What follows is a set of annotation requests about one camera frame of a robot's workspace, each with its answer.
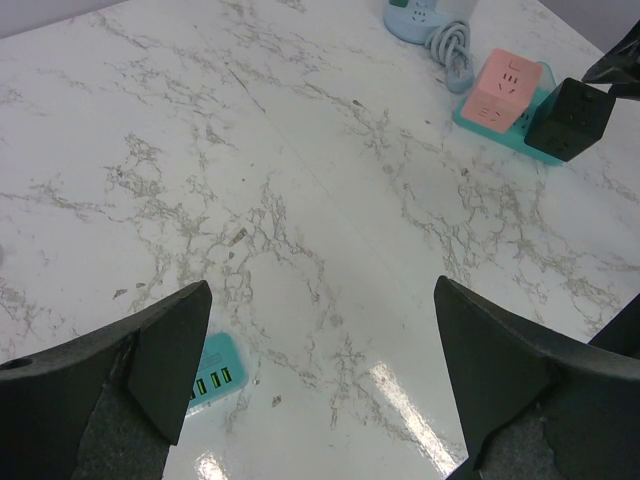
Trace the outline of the black cube socket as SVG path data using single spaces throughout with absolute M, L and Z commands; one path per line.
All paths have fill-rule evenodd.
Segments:
M 609 93 L 567 78 L 536 109 L 524 143 L 567 163 L 602 139 L 615 103 Z

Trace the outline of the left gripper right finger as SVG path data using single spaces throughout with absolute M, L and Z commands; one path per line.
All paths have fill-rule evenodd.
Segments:
M 436 319 L 467 458 L 456 479 L 635 479 L 639 359 L 511 313 L 446 277 Z

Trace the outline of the blue round power strip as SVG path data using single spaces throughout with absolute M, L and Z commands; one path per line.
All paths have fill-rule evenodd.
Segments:
M 439 26 L 452 20 L 469 21 L 478 0 L 408 0 L 406 8 L 384 9 L 386 28 L 397 38 L 412 44 L 424 44 Z

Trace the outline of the pink cube socket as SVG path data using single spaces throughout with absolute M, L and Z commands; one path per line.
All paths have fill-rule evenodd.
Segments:
M 541 64 L 495 48 L 464 102 L 461 117 L 505 133 L 529 107 L 542 73 Z

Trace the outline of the green plug adapter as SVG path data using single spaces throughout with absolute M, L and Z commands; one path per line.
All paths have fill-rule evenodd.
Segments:
M 406 8 L 408 2 L 408 0 L 389 0 L 390 5 L 400 8 Z

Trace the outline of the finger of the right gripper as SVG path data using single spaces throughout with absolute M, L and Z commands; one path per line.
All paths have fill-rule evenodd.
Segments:
M 640 22 L 592 65 L 582 77 L 590 85 L 609 85 L 616 98 L 640 97 L 639 41 Z

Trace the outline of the teal square adapter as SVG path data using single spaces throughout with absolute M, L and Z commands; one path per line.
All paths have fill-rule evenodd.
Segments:
M 248 382 L 242 356 L 233 338 L 224 332 L 205 339 L 188 414 L 242 389 Z

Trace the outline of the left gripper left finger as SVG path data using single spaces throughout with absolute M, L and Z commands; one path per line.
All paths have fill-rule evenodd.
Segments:
M 181 434 L 212 293 L 194 282 L 1 366 L 4 479 L 160 479 Z

